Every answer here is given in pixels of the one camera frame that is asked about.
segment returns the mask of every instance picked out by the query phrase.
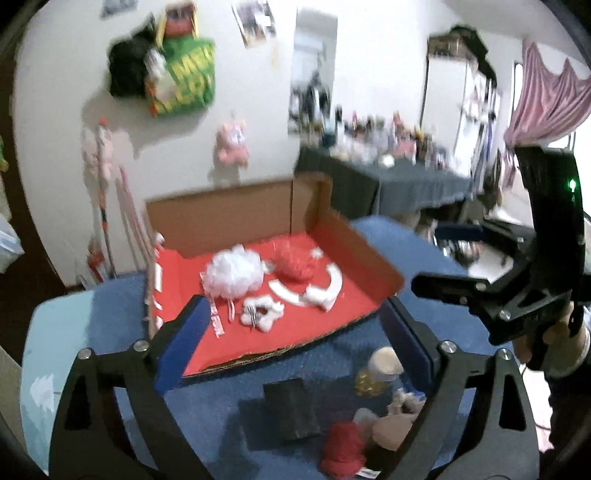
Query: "photo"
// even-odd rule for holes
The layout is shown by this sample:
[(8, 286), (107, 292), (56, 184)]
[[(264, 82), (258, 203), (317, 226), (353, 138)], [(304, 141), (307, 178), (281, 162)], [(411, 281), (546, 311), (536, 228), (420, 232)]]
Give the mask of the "photo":
[(105, 0), (101, 18), (112, 17), (113, 15), (135, 10), (138, 0)]
[(275, 19), (268, 2), (240, 2), (233, 6), (244, 44), (252, 47), (275, 37)]

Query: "stuffed animal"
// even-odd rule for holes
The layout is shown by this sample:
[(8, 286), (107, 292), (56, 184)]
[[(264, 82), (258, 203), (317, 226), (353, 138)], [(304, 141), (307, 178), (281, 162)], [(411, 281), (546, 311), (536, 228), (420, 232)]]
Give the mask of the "stuffed animal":
[(245, 123), (223, 124), (217, 132), (216, 159), (225, 165), (248, 166), (250, 155), (246, 148), (243, 129)]

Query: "red yarn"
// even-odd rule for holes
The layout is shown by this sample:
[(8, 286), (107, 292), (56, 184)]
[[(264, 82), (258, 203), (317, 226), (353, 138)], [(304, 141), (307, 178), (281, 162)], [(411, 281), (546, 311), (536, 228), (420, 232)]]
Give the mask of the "red yarn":
[(324, 445), (320, 470), (333, 478), (354, 477), (365, 465), (359, 425), (352, 421), (335, 423)]
[(275, 245), (275, 273), (279, 277), (304, 283), (312, 280), (318, 260), (303, 248), (293, 248), (290, 243), (278, 242)]

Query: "red paper lining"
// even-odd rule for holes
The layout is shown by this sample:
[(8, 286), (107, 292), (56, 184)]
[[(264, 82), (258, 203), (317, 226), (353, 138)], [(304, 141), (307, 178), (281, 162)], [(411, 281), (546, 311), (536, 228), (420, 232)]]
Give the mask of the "red paper lining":
[[(256, 251), (263, 260), (269, 260), (273, 257), (273, 244), (279, 239), (288, 239), (291, 245), (303, 249), (312, 250), (317, 247), (316, 242), (310, 235), (302, 233), (245, 245), (245, 248)], [(157, 262), (163, 270), (162, 292), (154, 290), (154, 298), (162, 306), (162, 310), (156, 310), (156, 315), (162, 318), (163, 321), (174, 320), (191, 296), (203, 294), (200, 273), (205, 271), (212, 256), (213, 254), (207, 254), (185, 259), (174, 250), (163, 249), (160, 252)], [(312, 285), (320, 288), (329, 286), (330, 276), (326, 271), (326, 265), (330, 263), (332, 263), (332, 260), (326, 255), (319, 259), (319, 267), (311, 281)], [(350, 270), (342, 268), (342, 265), (339, 266), (341, 270)], [(271, 292), (268, 286), (269, 281), (275, 278), (276, 276), (272, 274), (265, 275), (263, 286), (249, 296), (260, 297), (270, 294), (275, 301), (281, 301)], [(284, 281), (284, 284), (297, 293), (303, 293), (307, 287), (307, 284), (296, 284), (287, 281)], [(217, 338), (210, 326), (184, 374), (185, 376), (195, 375), (207, 367), (222, 365), (245, 355), (269, 353), (286, 347), (308, 343), (376, 310), (383, 299), (372, 297), (370, 298), (364, 293), (343, 272), (343, 288), (331, 311), (324, 312), (319, 307), (296, 307), (290, 303), (282, 302), (285, 304), (285, 313), (282, 318), (275, 322), (269, 333), (262, 333), (240, 323), (239, 316), (242, 311), (242, 300), (235, 302), (236, 319), (231, 323), (228, 320), (227, 302), (217, 299), (216, 304), (225, 334)]]

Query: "black bag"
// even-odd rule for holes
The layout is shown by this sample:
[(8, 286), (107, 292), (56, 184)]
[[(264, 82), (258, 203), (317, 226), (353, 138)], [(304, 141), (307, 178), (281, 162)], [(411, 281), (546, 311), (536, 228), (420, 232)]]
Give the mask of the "black bag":
[(109, 51), (109, 72), (114, 97), (145, 98), (145, 79), (148, 70), (144, 59), (148, 50), (154, 47), (156, 38), (154, 16), (131, 38), (115, 43)]
[(484, 45), (484, 42), (480, 38), (478, 32), (467, 25), (456, 25), (450, 30), (451, 33), (457, 33), (462, 36), (466, 46), (472, 51), (478, 61), (481, 61), (486, 57), (488, 48)]

